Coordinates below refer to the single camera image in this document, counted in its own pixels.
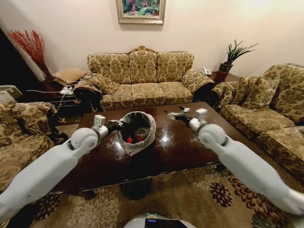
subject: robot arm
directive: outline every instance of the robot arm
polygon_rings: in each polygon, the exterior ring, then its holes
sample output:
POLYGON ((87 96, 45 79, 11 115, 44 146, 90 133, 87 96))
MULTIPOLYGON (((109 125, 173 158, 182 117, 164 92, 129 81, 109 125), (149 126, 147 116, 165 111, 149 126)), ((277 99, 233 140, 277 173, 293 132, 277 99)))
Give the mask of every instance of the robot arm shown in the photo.
POLYGON ((96 115, 94 126, 76 130, 70 139, 57 145, 19 172, 0 195, 0 224, 14 216, 25 205, 45 196, 109 133, 118 122, 104 125, 105 117, 96 115))
POLYGON ((188 108, 180 108, 180 113, 167 115, 171 119, 183 120, 197 134, 201 143, 213 150, 218 159, 248 188, 264 195, 285 212, 304 214, 304 194, 285 185, 271 165, 244 144, 232 140, 220 126, 207 124, 207 110, 197 110, 197 118, 192 118, 187 114, 188 108))

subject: floral carpet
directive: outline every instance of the floral carpet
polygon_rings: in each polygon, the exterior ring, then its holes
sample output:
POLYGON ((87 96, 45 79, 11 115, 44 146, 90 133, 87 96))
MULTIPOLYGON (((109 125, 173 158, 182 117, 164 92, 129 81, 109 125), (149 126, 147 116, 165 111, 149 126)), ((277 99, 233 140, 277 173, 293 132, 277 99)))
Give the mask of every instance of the floral carpet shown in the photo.
MULTIPOLYGON (((304 192, 289 174, 280 169, 279 173, 287 185, 304 192)), ((132 217, 147 212, 186 220, 197 228, 292 227, 285 213, 248 189, 222 164, 100 188, 95 193, 91 200, 65 194, 42 198, 30 227, 122 228, 132 217)))

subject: glossy table surface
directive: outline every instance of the glossy table surface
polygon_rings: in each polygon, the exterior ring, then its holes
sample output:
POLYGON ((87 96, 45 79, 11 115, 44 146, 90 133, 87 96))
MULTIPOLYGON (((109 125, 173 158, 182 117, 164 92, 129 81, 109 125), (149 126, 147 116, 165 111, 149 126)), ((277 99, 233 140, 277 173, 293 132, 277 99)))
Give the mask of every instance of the glossy table surface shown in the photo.
MULTIPOLYGON (((208 123, 221 126, 232 139, 244 143, 259 153, 260 149, 255 144, 247 140, 205 102, 181 106, 189 107, 192 116, 199 108, 207 109, 208 123)), ((112 132, 100 145, 84 155, 51 193, 90 190, 217 163, 217 155, 204 148, 184 122, 169 119, 165 110, 180 111, 178 105, 166 105, 85 114, 79 128, 93 126, 96 114, 105 116, 108 123, 109 120, 121 119, 131 111, 144 111, 151 114, 156 121, 156 140, 147 149, 129 157, 118 143, 116 132, 112 132)))

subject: framed painting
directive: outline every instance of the framed painting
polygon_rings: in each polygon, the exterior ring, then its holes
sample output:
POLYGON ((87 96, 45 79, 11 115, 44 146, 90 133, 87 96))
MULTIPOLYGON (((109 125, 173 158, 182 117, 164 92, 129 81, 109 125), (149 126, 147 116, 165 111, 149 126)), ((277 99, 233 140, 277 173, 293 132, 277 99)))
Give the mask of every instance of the framed painting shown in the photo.
POLYGON ((116 0, 119 23, 163 24, 166 0, 116 0))

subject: telephone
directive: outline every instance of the telephone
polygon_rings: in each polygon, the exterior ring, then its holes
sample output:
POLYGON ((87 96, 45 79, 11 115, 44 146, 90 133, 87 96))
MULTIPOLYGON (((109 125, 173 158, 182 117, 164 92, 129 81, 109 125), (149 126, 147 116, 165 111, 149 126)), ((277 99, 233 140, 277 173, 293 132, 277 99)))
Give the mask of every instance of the telephone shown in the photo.
POLYGON ((202 71, 202 73, 204 74, 204 75, 212 75, 212 71, 210 70, 210 69, 206 69, 206 68, 202 68, 201 69, 201 71, 202 71))

